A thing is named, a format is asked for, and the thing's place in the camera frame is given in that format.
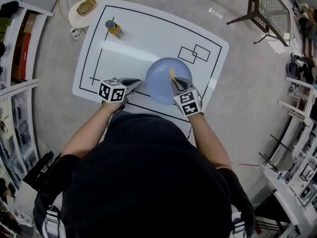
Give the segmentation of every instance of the backpack strap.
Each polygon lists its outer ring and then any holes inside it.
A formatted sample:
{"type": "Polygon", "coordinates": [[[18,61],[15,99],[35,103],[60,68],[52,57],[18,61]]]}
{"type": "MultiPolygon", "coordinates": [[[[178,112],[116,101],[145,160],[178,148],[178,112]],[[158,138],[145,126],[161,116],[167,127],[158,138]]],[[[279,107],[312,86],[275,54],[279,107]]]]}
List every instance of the backpack strap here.
{"type": "Polygon", "coordinates": [[[62,201],[63,193],[61,192],[46,211],[46,218],[42,226],[44,238],[66,238],[64,223],[59,219],[62,201]]]}
{"type": "Polygon", "coordinates": [[[234,230],[231,231],[229,238],[246,238],[246,224],[241,219],[241,212],[238,212],[235,207],[232,207],[232,210],[232,223],[234,224],[234,230]]]}

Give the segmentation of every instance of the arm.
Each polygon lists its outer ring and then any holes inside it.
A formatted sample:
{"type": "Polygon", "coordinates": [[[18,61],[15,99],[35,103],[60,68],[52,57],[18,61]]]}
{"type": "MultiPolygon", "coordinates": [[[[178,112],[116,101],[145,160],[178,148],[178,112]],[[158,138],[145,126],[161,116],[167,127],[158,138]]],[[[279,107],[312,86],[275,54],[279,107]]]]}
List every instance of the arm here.
{"type": "Polygon", "coordinates": [[[232,169],[229,156],[217,135],[208,125],[202,114],[188,117],[193,127],[197,148],[217,168],[232,169]]]}
{"type": "Polygon", "coordinates": [[[106,103],[72,136],[66,144],[62,156],[67,154],[85,157],[100,141],[111,115],[121,103],[106,103]]]}
{"type": "Polygon", "coordinates": [[[247,237],[251,237],[255,227],[255,217],[252,204],[250,203],[248,196],[244,192],[238,177],[236,174],[227,168],[218,169],[223,178],[228,183],[230,189],[231,204],[234,205],[239,212],[241,212],[241,218],[246,224],[247,237]]]}

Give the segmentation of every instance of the white shelving unit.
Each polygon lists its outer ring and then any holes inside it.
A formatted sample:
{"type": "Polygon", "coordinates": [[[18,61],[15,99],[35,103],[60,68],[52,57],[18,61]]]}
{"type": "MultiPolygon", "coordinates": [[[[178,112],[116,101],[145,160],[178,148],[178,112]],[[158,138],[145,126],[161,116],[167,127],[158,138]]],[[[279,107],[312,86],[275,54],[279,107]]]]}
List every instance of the white shelving unit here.
{"type": "Polygon", "coordinates": [[[39,155],[38,155],[38,151],[37,151],[36,143],[35,143],[35,136],[34,136],[34,130],[33,130],[33,118],[32,118],[32,88],[28,90],[27,96],[28,96],[28,122],[29,122],[31,143],[32,143],[32,148],[35,152],[36,160],[38,161],[39,155]]]}
{"type": "Polygon", "coordinates": [[[31,80],[33,78],[33,67],[35,61],[36,50],[41,37],[42,29],[44,27],[47,16],[45,14],[39,14],[36,16],[31,39],[29,44],[28,56],[26,59],[26,79],[31,80]]]}
{"type": "MultiPolygon", "coordinates": [[[[0,0],[0,6],[10,1],[12,0],[0,0]]],[[[27,174],[27,170],[29,170],[39,160],[32,119],[32,89],[37,86],[38,81],[37,79],[33,79],[33,71],[37,48],[45,21],[48,16],[53,15],[54,14],[49,11],[19,2],[18,12],[12,15],[11,24],[7,27],[4,35],[3,43],[6,46],[6,51],[0,58],[0,66],[3,68],[2,75],[0,76],[0,83],[4,86],[4,88],[0,90],[0,101],[7,100],[8,103],[9,119],[7,119],[7,122],[12,124],[14,130],[12,135],[13,141],[11,140],[11,148],[14,147],[14,154],[12,155],[11,160],[9,160],[9,157],[5,160],[0,158],[0,167],[3,169],[3,175],[6,176],[7,179],[10,179],[9,182],[12,184],[16,192],[18,191],[19,181],[27,174]],[[28,46],[26,81],[15,83],[11,81],[14,50],[23,19],[29,11],[34,11],[38,14],[32,28],[31,39],[28,46]],[[13,99],[15,112],[12,111],[13,103],[11,101],[13,99]],[[19,109],[18,113],[16,112],[18,103],[17,100],[20,100],[23,103],[23,111],[19,109]],[[20,117],[21,112],[24,112],[23,114],[25,120],[19,120],[19,123],[17,123],[17,117],[20,117]],[[24,143],[24,145],[21,143],[22,138],[23,141],[27,138],[25,140],[27,143],[24,143]]]]}
{"type": "Polygon", "coordinates": [[[7,27],[4,35],[3,44],[6,46],[6,51],[0,59],[0,66],[3,69],[0,81],[5,87],[9,87],[11,85],[11,69],[13,63],[14,48],[26,12],[26,8],[20,8],[18,12],[12,16],[12,22],[7,27]]]}
{"type": "MultiPolygon", "coordinates": [[[[293,115],[292,113],[288,113],[288,114],[292,117],[292,119],[281,140],[281,143],[284,144],[285,146],[290,145],[298,126],[302,122],[302,120],[300,120],[297,116],[293,115]]],[[[287,154],[287,149],[280,144],[278,148],[276,149],[276,151],[274,152],[274,154],[272,155],[270,160],[275,166],[277,166],[285,154],[287,154]]]]}
{"type": "Polygon", "coordinates": [[[5,225],[3,225],[1,222],[0,222],[0,226],[2,226],[5,230],[7,230],[12,235],[13,238],[16,238],[16,233],[15,232],[13,232],[11,229],[9,229],[5,225]]]}
{"type": "MultiPolygon", "coordinates": [[[[8,108],[9,108],[9,117],[10,117],[11,123],[13,124],[11,97],[8,96],[7,100],[8,100],[8,108]]],[[[23,159],[22,159],[21,151],[19,148],[19,144],[18,144],[18,140],[17,140],[16,135],[15,135],[15,132],[13,133],[13,141],[14,141],[16,155],[17,155],[17,157],[22,165],[24,172],[27,173],[23,159]]]]}
{"type": "Polygon", "coordinates": [[[18,189],[17,189],[17,187],[15,186],[15,184],[14,184],[14,182],[13,182],[11,176],[9,175],[8,171],[6,170],[6,167],[5,167],[5,165],[4,165],[4,163],[3,163],[3,161],[2,161],[1,158],[0,158],[0,167],[1,167],[1,169],[3,169],[3,171],[4,171],[5,175],[7,176],[7,178],[10,179],[10,183],[11,183],[12,186],[14,187],[15,192],[17,192],[18,189]]]}

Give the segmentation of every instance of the floor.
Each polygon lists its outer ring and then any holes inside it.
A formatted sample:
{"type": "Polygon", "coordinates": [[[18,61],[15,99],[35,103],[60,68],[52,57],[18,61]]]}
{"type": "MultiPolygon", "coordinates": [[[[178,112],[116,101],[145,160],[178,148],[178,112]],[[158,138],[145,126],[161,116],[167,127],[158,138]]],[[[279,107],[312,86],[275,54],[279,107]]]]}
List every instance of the floor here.
{"type": "MultiPolygon", "coordinates": [[[[294,39],[291,47],[285,48],[279,41],[267,38],[254,45],[253,41],[259,40],[263,33],[252,22],[227,26],[226,21],[246,14],[248,0],[126,1],[184,18],[228,42],[229,52],[205,117],[224,144],[234,171],[252,198],[265,182],[258,166],[263,162],[258,152],[270,151],[270,134],[279,136],[288,119],[277,99],[287,98],[285,66],[290,53],[301,50],[301,44],[294,39]]],[[[289,7],[288,0],[283,1],[289,7]]],[[[34,91],[34,123],[41,155],[50,150],[59,153],[80,127],[69,119],[83,124],[99,107],[98,103],[72,94],[82,43],[72,38],[70,25],[57,7],[54,13],[42,34],[35,70],[39,86],[34,91]]],[[[300,39],[296,29],[292,32],[300,39]]]]}

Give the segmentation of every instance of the white shelf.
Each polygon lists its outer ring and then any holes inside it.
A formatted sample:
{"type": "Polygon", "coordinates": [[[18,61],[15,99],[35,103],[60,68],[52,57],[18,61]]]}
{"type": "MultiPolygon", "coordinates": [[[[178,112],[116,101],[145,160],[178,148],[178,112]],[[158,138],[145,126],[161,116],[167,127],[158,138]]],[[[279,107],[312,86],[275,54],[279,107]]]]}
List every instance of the white shelf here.
{"type": "Polygon", "coordinates": [[[11,71],[14,49],[26,11],[26,8],[19,8],[17,13],[12,16],[12,22],[7,27],[5,32],[3,43],[6,46],[6,51],[1,57],[0,61],[0,65],[3,68],[3,73],[0,77],[0,81],[6,87],[9,87],[11,85],[11,71]]]}
{"type": "MultiPolygon", "coordinates": [[[[15,1],[15,0],[0,0],[0,6],[2,4],[4,4],[4,3],[11,2],[11,1],[15,1]]],[[[38,7],[34,6],[34,5],[30,5],[30,4],[27,4],[27,3],[24,3],[24,2],[20,2],[19,1],[19,7],[23,7],[23,8],[26,8],[28,10],[36,11],[36,12],[39,12],[41,14],[45,14],[45,15],[50,16],[50,17],[54,16],[54,13],[52,13],[50,11],[38,8],[38,7]]]]}
{"type": "Polygon", "coordinates": [[[31,80],[33,78],[33,68],[34,68],[34,61],[36,56],[36,50],[38,48],[39,40],[41,37],[41,33],[45,24],[47,16],[45,14],[38,14],[36,16],[32,33],[31,39],[28,49],[28,56],[26,59],[26,80],[31,80]]]}
{"type": "Polygon", "coordinates": [[[38,86],[38,79],[32,79],[16,85],[11,85],[9,88],[0,90],[0,101],[6,100],[9,96],[26,91],[26,89],[38,86]]]}
{"type": "Polygon", "coordinates": [[[0,158],[0,167],[1,167],[1,169],[3,169],[3,171],[4,171],[5,175],[7,176],[7,178],[10,180],[10,183],[11,183],[11,185],[14,187],[14,189],[15,189],[15,194],[16,194],[16,193],[18,192],[18,189],[16,188],[14,182],[12,181],[12,178],[11,178],[11,176],[9,175],[9,173],[8,173],[8,171],[7,171],[7,169],[6,169],[6,167],[5,167],[5,165],[4,165],[4,163],[3,163],[3,161],[2,161],[1,158],[0,158]]]}
{"type": "Polygon", "coordinates": [[[34,136],[34,130],[33,130],[33,119],[32,119],[32,88],[30,88],[27,91],[27,96],[28,96],[28,125],[29,125],[30,136],[31,136],[31,144],[35,152],[36,159],[38,161],[39,155],[36,149],[35,136],[34,136]]]}
{"type": "Polygon", "coordinates": [[[313,142],[312,142],[312,146],[310,148],[310,150],[308,151],[307,155],[305,156],[303,162],[301,163],[300,167],[298,168],[298,170],[295,172],[294,176],[292,177],[292,179],[289,181],[288,185],[291,187],[293,186],[293,184],[298,180],[298,178],[300,177],[300,174],[302,173],[302,171],[304,170],[306,164],[309,162],[311,156],[313,155],[314,150],[317,147],[317,137],[314,138],[313,142]]]}
{"type": "Polygon", "coordinates": [[[9,229],[4,224],[2,224],[1,222],[0,222],[0,226],[2,226],[5,230],[7,230],[14,238],[16,237],[16,233],[14,231],[12,231],[11,229],[9,229]]]}
{"type": "MultiPolygon", "coordinates": [[[[283,136],[283,139],[281,140],[281,143],[283,143],[286,146],[290,146],[291,141],[294,137],[295,132],[297,131],[297,128],[299,126],[299,124],[301,123],[301,121],[294,116],[292,113],[288,113],[292,119],[291,122],[289,123],[287,130],[283,136]]],[[[273,156],[271,157],[271,162],[277,166],[279,164],[279,162],[282,160],[282,158],[284,157],[285,153],[286,154],[290,154],[286,152],[287,149],[282,146],[281,144],[278,146],[278,148],[276,149],[276,151],[274,152],[273,156]]]]}
{"type": "MultiPolygon", "coordinates": [[[[13,125],[13,127],[14,127],[11,97],[8,97],[8,109],[9,109],[9,117],[10,117],[11,123],[12,123],[12,125],[13,125]]],[[[16,152],[16,155],[17,155],[17,157],[18,157],[18,160],[19,160],[19,162],[21,163],[21,166],[22,166],[22,168],[23,168],[25,174],[27,174],[27,170],[26,170],[24,161],[23,161],[23,159],[22,159],[22,155],[21,155],[21,151],[20,151],[20,148],[19,148],[18,140],[17,140],[17,138],[16,138],[15,131],[13,132],[13,141],[14,141],[15,152],[16,152]]]]}

